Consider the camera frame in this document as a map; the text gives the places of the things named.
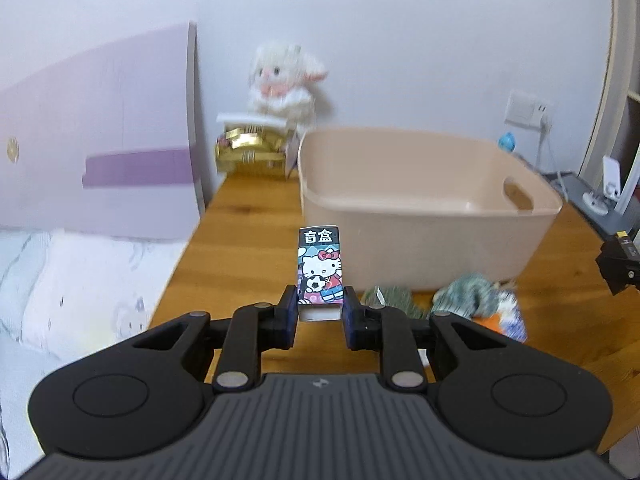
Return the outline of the lilac bed headboard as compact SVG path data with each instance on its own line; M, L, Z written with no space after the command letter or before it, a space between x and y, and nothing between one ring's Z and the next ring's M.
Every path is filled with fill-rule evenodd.
M1 224L186 240L204 212L195 27L55 63L1 92Z

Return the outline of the white phone stand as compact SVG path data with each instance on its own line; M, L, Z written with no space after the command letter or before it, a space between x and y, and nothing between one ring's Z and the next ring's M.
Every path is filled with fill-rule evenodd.
M609 214L620 200L620 163L610 156L602 157L603 182L602 191L588 191L582 194L582 202L587 210L596 216Z

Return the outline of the blue white tissue pack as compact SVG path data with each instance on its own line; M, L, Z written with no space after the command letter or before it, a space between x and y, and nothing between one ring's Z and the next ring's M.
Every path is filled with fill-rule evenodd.
M498 291L498 308L493 315L488 318L473 318L473 321L519 342L527 340L518 298L510 290Z

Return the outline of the green patterned snack packet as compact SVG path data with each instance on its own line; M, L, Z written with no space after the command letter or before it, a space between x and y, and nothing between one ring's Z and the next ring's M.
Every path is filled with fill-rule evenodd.
M424 318L424 311L414 303L411 290L405 287L374 286L362 294L361 303L370 308L394 307L408 318Z

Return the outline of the white plush lamb toy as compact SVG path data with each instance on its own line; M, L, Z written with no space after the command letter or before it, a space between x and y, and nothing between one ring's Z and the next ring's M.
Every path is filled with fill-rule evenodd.
M248 108L307 127L314 122L314 96L309 87L326 76L326 66L297 44L261 44L250 66Z

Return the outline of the Hello Kitty blind box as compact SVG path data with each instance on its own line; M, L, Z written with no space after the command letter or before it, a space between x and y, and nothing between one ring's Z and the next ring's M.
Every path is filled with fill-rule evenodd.
M337 321L343 305L343 269L337 226L298 232L297 302L303 322Z

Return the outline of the green striped scrunchie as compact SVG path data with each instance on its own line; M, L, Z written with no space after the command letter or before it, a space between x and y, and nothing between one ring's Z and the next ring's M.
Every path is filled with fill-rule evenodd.
M450 312L462 318L490 318L499 307L499 289L482 274L462 276L435 292L434 312Z

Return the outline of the beige plastic storage basket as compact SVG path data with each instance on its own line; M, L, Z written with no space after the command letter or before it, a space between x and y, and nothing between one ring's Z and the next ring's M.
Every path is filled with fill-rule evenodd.
M298 152L306 226L337 226L354 289L432 290L469 273L517 278L562 209L555 190L488 141L324 128Z

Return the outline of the gold gift box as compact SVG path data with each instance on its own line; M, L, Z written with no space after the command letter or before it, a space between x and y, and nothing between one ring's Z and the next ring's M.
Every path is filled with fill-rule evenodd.
M254 113L224 113L217 116L222 133L215 144L215 162L220 174L287 179L295 167L299 138L288 120Z

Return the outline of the white patterned pillow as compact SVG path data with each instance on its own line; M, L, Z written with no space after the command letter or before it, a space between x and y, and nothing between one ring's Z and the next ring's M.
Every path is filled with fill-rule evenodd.
M61 360L146 330L186 242L1 232L1 333Z

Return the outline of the white wooden shelf frame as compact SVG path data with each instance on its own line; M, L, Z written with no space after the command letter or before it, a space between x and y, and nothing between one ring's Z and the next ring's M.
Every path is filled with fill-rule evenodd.
M639 109L639 0L611 0L608 59L600 104L579 177L602 188L602 157L632 157L620 174L622 192L615 206L624 212L639 183L639 125L631 114Z

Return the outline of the white wall switch socket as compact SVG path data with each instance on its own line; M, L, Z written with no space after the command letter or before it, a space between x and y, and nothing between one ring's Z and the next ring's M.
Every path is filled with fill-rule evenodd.
M551 126L554 106L538 96L521 90L512 90L504 121L509 125L528 130L542 131Z

